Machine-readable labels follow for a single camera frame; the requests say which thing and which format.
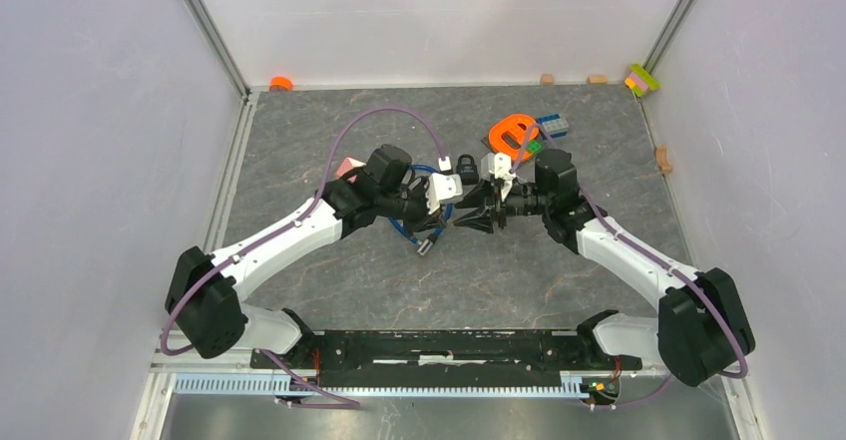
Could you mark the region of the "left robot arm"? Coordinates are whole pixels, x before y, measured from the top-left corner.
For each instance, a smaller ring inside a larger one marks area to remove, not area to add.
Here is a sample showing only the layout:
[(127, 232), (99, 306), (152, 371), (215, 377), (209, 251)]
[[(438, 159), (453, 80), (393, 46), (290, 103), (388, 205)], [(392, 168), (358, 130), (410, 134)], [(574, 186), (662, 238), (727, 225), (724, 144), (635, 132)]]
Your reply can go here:
[(434, 228), (456, 193), (448, 161), (418, 179), (411, 157), (391, 145), (364, 163), (329, 172), (316, 192), (287, 217), (213, 252), (195, 245), (178, 257), (165, 300), (160, 339), (169, 356), (194, 351), (202, 359), (236, 346), (274, 352), (289, 367), (305, 365), (313, 341), (293, 314), (246, 304), (274, 275), (307, 254), (331, 245), (378, 218), (407, 229)]

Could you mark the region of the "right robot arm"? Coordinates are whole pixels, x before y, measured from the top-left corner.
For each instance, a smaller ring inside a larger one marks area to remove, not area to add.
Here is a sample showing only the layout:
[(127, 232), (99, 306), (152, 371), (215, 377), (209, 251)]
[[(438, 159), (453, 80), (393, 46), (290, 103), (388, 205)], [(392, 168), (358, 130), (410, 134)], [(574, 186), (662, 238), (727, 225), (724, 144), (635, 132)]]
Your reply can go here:
[(605, 268), (645, 299), (653, 317), (606, 311), (581, 324), (579, 360), (601, 368), (615, 356), (665, 367), (696, 387), (720, 375), (742, 379), (755, 339), (733, 278), (701, 270), (638, 239), (581, 186), (571, 154), (550, 149), (534, 161), (534, 178), (521, 182), (507, 155), (489, 154), (479, 183), (456, 204), (457, 226), (487, 233), (511, 217), (540, 217), (548, 236)]

